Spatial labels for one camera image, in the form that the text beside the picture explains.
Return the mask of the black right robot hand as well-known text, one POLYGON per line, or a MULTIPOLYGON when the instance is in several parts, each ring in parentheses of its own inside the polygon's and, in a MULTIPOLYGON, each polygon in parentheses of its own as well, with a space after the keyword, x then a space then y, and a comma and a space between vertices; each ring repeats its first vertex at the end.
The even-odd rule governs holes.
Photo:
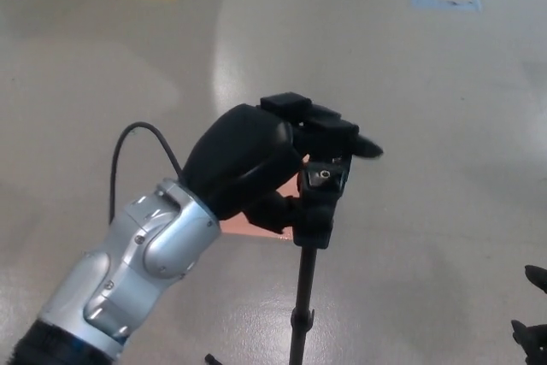
MULTIPOLYGON (((546 292, 546 269, 534 265, 525 266, 526 278, 538 289, 546 292)), ((526 326, 512 320, 513 339, 523 349, 529 365, 546 365, 546 325, 526 326)))

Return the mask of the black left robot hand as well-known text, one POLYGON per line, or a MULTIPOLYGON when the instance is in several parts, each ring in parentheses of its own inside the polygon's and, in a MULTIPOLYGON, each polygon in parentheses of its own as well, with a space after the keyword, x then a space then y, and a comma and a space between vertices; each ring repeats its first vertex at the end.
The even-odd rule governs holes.
POLYGON ((314 236, 332 227, 352 158, 383 153, 340 113, 286 92, 223 114, 197 141, 181 179, 220 221, 244 214, 268 231, 314 236))

